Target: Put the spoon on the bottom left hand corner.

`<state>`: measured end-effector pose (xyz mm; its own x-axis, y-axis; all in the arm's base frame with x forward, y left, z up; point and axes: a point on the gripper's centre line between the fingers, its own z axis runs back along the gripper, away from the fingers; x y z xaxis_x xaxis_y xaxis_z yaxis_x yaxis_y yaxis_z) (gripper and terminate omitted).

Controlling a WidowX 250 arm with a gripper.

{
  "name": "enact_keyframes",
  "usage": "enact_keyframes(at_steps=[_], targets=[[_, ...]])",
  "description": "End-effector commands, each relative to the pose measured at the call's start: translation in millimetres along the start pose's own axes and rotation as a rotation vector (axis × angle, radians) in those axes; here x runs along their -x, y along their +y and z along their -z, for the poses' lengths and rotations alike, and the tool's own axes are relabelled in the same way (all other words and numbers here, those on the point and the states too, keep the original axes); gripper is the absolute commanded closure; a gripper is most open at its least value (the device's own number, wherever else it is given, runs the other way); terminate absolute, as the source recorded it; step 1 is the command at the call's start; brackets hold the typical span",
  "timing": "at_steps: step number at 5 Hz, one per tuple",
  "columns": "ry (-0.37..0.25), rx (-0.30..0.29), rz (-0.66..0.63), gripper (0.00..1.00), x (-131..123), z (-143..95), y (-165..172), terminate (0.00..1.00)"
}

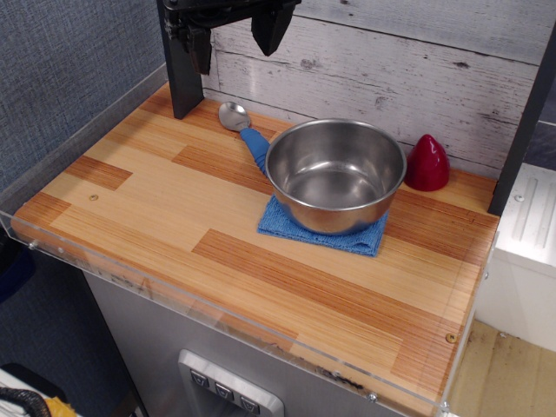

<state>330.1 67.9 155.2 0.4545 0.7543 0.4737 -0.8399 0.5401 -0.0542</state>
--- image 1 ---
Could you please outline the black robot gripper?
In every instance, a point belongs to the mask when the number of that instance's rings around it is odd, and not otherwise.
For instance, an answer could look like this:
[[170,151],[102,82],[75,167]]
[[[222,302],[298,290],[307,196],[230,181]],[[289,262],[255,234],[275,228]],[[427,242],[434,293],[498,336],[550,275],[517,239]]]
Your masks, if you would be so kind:
[[168,31],[184,30],[184,47],[196,73],[211,65],[211,30],[251,18],[251,32],[265,56],[275,53],[301,1],[164,1]]

